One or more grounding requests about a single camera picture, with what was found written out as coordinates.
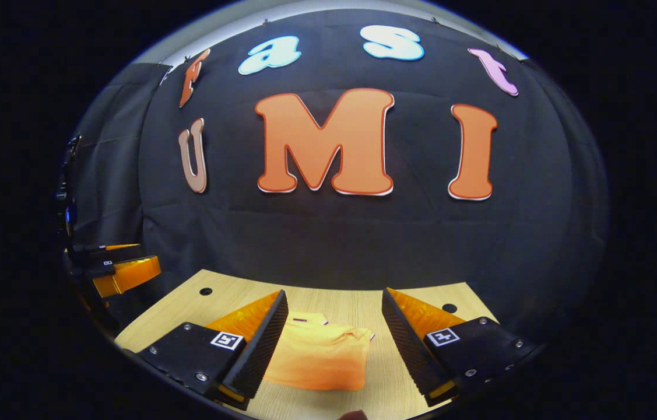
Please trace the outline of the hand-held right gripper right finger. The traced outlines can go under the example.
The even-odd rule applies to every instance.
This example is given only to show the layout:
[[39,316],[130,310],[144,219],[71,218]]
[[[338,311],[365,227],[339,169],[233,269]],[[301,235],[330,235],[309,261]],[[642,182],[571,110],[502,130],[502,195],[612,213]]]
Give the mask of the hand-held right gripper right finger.
[[390,288],[382,292],[382,316],[429,407],[489,389],[540,350],[491,317],[464,321]]

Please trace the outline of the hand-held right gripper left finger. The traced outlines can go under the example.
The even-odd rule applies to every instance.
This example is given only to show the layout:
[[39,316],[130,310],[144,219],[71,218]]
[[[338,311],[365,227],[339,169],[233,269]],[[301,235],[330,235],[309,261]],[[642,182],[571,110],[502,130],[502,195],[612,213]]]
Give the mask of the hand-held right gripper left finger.
[[183,322],[137,356],[203,398],[246,410],[261,386],[288,314],[286,294],[278,290],[206,326]]

